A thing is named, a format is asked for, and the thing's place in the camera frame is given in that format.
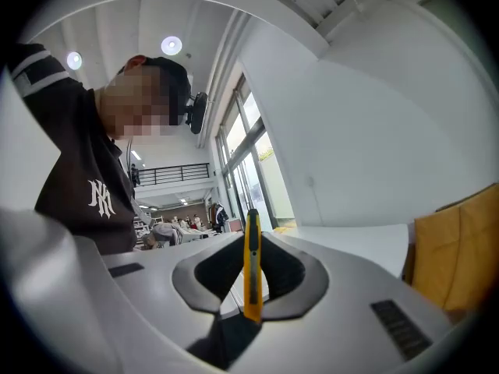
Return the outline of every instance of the sleeve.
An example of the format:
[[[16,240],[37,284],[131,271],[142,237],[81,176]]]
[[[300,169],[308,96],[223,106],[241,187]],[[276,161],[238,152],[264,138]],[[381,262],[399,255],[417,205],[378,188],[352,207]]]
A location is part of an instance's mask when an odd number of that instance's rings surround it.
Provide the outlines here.
[[[41,44],[16,44],[7,66],[24,104],[61,148],[64,133],[83,124],[82,118],[76,116],[88,92]]]

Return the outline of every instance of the white machine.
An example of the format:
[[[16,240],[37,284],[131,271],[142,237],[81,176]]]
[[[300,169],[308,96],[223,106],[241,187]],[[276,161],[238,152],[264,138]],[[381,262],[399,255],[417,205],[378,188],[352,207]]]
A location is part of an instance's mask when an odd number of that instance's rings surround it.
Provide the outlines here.
[[[239,312],[241,234],[100,256],[36,213],[2,211],[0,228],[12,300],[70,372],[391,372],[451,329],[378,265],[297,238],[262,237],[258,326]]]

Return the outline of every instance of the vent grille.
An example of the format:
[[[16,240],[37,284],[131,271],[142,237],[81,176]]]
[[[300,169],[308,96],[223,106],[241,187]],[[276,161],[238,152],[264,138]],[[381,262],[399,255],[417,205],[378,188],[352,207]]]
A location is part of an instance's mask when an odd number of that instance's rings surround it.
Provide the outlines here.
[[[431,341],[392,300],[373,303],[371,309],[406,361],[431,345]]]

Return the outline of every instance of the yellow cushion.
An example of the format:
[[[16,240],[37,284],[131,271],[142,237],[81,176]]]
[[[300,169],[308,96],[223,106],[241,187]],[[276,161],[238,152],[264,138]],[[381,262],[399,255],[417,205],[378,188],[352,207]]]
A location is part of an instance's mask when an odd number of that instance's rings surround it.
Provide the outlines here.
[[[499,269],[499,185],[415,225],[412,286],[447,311],[476,309]]]
[[[446,209],[414,222],[416,261],[412,286],[443,307],[458,258],[459,210]]]

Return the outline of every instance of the white table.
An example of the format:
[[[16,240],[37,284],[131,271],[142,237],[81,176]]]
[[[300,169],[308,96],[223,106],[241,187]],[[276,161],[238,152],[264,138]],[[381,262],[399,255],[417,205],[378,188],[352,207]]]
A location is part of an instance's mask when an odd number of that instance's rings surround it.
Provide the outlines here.
[[[286,242],[287,237],[301,238],[338,251],[368,259],[395,277],[402,275],[409,247],[406,224],[367,228],[299,227],[273,235]]]

